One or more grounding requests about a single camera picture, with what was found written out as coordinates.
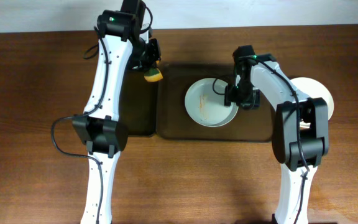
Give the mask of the green yellow sponge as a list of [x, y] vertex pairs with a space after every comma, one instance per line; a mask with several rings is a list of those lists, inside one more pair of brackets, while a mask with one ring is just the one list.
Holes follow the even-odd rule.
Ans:
[[159, 63], [159, 61], [156, 61], [145, 71], [144, 78], [147, 82], [158, 82], [163, 78], [162, 72], [158, 67]]

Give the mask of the white plate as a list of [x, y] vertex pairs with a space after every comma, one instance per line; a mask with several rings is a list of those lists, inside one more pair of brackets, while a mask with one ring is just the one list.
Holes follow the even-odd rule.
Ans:
[[216, 78], [200, 79], [192, 84], [185, 95], [185, 109], [196, 123], [209, 128], [217, 128], [231, 122], [238, 106], [224, 105], [224, 93], [227, 82]]
[[334, 100], [332, 94], [322, 83], [306, 77], [293, 78], [291, 79], [291, 82], [297, 87], [297, 89], [306, 93], [311, 98], [324, 99], [328, 106], [328, 119], [331, 119], [334, 113]]

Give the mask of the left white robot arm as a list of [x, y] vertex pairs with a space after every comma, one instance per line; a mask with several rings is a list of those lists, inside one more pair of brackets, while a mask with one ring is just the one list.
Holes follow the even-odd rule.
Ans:
[[126, 70], [142, 71], [153, 82], [162, 79], [157, 68], [160, 49], [149, 33], [144, 14], [105, 10], [98, 16], [98, 64], [89, 100], [72, 125], [86, 147], [84, 158], [89, 164], [88, 188], [81, 223], [112, 222], [112, 189], [114, 173], [124, 150], [128, 130], [119, 120], [119, 99]]

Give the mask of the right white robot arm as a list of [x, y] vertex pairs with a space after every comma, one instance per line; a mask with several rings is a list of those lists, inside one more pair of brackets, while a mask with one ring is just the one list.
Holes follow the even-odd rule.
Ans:
[[281, 184], [272, 222], [308, 223], [312, 180], [329, 151], [328, 105], [297, 89], [271, 54], [237, 49], [233, 59], [235, 81], [225, 89], [224, 104], [254, 110], [263, 94], [275, 112], [272, 149]]

